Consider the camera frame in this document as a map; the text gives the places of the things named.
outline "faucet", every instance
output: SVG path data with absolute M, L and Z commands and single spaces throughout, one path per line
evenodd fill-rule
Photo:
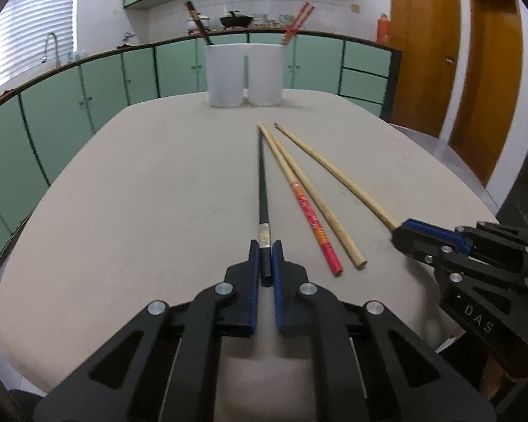
M 47 45 L 49 44 L 49 38 L 53 36 L 53 39 L 55 41 L 55 68 L 58 68 L 61 66 L 61 59 L 58 56 L 58 39 L 57 35 L 55 35 L 55 32 L 51 32 L 47 35 L 47 38 L 45 39 L 45 51 L 43 52 L 43 57 L 41 59 L 41 63 L 45 63 L 47 61 Z

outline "orange bottle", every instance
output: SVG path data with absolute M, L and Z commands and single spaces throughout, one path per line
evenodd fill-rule
M 389 44 L 389 34 L 391 32 L 391 21 L 387 14 L 382 14 L 377 21 L 377 42 L 380 44 Z

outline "drawer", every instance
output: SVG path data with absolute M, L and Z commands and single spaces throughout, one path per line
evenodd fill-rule
M 367 71 L 380 76 L 389 76 L 391 52 L 366 44 L 346 42 L 344 66 L 354 70 Z
M 346 98 L 348 101 L 357 104 L 360 108 L 364 108 L 366 111 L 371 112 L 373 115 L 381 117 L 381 109 L 383 105 L 372 103 L 364 100 L 357 100 L 356 98 Z
M 387 79 L 354 70 L 342 70 L 340 94 L 358 100 L 382 104 L 385 100 Z

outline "black chopstick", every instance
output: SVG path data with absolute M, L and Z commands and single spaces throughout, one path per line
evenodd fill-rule
M 264 167 L 264 136 L 258 129 L 258 244 L 260 246 L 260 280 L 264 287 L 274 284 L 270 248 L 270 224 L 268 217 L 268 195 L 266 193 L 266 170 Z

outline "orange door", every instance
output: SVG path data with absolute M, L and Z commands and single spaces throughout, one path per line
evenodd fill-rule
M 472 0 L 471 49 L 450 145 L 482 183 L 506 140 L 522 74 L 522 25 L 516 0 Z
M 390 122 L 439 136 L 455 77 L 459 0 L 392 0 L 391 45 L 403 51 Z

